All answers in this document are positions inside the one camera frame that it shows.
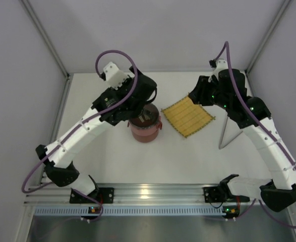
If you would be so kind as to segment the aluminium mounting rail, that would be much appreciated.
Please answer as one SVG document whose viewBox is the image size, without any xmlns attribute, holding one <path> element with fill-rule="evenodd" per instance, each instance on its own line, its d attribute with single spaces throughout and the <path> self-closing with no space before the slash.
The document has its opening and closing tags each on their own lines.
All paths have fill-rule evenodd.
<svg viewBox="0 0 296 242">
<path fill-rule="evenodd" d="M 114 205 L 204 205 L 210 184 L 99 184 L 114 188 Z M 27 194 L 25 205 L 67 205 L 71 189 L 49 185 Z"/>
</svg>

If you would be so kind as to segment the bamboo woven mat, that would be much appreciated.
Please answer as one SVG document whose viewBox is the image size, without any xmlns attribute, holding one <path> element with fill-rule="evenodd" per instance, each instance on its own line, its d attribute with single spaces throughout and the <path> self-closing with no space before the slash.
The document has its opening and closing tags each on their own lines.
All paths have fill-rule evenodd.
<svg viewBox="0 0 296 242">
<path fill-rule="evenodd" d="M 169 124 L 184 138 L 197 133 L 215 120 L 201 105 L 194 104 L 186 95 L 161 110 Z"/>
</svg>

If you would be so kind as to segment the grey lunch box lid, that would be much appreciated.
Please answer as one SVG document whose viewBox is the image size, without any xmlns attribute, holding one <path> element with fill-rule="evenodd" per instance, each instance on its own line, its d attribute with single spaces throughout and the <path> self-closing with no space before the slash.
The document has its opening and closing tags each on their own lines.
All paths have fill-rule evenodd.
<svg viewBox="0 0 296 242">
<path fill-rule="evenodd" d="M 147 130 L 159 123 L 160 113 L 158 108 L 153 104 L 146 104 L 138 117 L 129 120 L 129 124 L 139 130 Z"/>
</svg>

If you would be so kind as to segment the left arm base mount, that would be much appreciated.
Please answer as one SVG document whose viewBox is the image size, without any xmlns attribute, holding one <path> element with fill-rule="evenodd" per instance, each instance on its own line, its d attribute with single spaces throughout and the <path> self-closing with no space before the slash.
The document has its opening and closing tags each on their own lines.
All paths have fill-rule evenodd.
<svg viewBox="0 0 296 242">
<path fill-rule="evenodd" d="M 101 204 L 112 204 L 114 199 L 114 188 L 98 188 L 95 191 L 87 195 L 88 197 L 95 199 Z M 93 203 L 92 200 L 79 195 L 74 190 L 71 190 L 70 194 L 70 204 L 90 204 Z"/>
</svg>

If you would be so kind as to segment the pink lunch box tier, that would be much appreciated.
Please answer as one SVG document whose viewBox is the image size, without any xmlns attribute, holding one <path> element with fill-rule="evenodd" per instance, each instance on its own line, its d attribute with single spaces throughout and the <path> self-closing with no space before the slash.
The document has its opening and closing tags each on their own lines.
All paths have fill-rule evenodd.
<svg viewBox="0 0 296 242">
<path fill-rule="evenodd" d="M 162 129 L 162 121 L 158 119 L 155 124 L 149 127 L 138 127 L 135 126 L 132 122 L 128 121 L 127 127 L 130 127 L 131 132 L 139 136 L 148 136 L 154 132 L 158 132 Z"/>
</svg>

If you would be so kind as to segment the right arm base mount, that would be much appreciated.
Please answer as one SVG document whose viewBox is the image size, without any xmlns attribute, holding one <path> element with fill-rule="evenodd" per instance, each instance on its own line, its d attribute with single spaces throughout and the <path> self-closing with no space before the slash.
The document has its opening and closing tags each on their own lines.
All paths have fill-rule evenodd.
<svg viewBox="0 0 296 242">
<path fill-rule="evenodd" d="M 204 199 L 206 203 L 226 203 L 226 202 L 242 202 L 250 201 L 249 197 L 232 195 L 227 188 L 221 186 L 204 187 Z"/>
</svg>

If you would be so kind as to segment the metal tongs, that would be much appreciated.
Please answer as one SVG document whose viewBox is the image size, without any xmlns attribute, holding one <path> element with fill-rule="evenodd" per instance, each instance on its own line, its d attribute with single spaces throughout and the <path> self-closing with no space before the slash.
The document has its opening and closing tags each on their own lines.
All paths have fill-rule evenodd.
<svg viewBox="0 0 296 242">
<path fill-rule="evenodd" d="M 228 116 L 225 117 L 223 127 L 221 130 L 218 149 L 221 150 L 234 141 L 242 131 L 237 124 L 233 122 Z"/>
</svg>

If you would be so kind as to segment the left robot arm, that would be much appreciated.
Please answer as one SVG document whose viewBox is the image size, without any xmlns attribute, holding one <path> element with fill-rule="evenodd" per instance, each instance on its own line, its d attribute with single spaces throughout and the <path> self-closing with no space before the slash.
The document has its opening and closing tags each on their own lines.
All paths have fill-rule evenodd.
<svg viewBox="0 0 296 242">
<path fill-rule="evenodd" d="M 36 148 L 47 177 L 58 187 L 69 187 L 84 195 L 98 193 L 94 179 L 79 173 L 73 159 L 104 131 L 120 122 L 137 118 L 143 107 L 155 99 L 156 82 L 133 67 L 130 71 L 134 77 L 121 71 L 116 64 L 109 63 L 102 73 L 102 79 L 109 87 L 63 136 L 47 146 Z"/>
</svg>

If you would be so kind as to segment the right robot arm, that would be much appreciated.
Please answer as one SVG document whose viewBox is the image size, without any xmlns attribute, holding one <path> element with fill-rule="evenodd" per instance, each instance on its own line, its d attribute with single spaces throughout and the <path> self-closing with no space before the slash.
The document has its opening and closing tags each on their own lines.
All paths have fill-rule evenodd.
<svg viewBox="0 0 296 242">
<path fill-rule="evenodd" d="M 251 140 L 265 162 L 270 179 L 245 178 L 232 174 L 220 181 L 218 189 L 222 200 L 236 196 L 261 200 L 270 210 L 280 212 L 296 202 L 296 164 L 291 164 L 291 155 L 278 135 L 264 101 L 247 94 L 245 75 L 233 69 L 237 91 L 233 88 L 229 71 L 217 75 L 200 76 L 195 88 L 189 93 L 194 104 L 219 106 Z"/>
</svg>

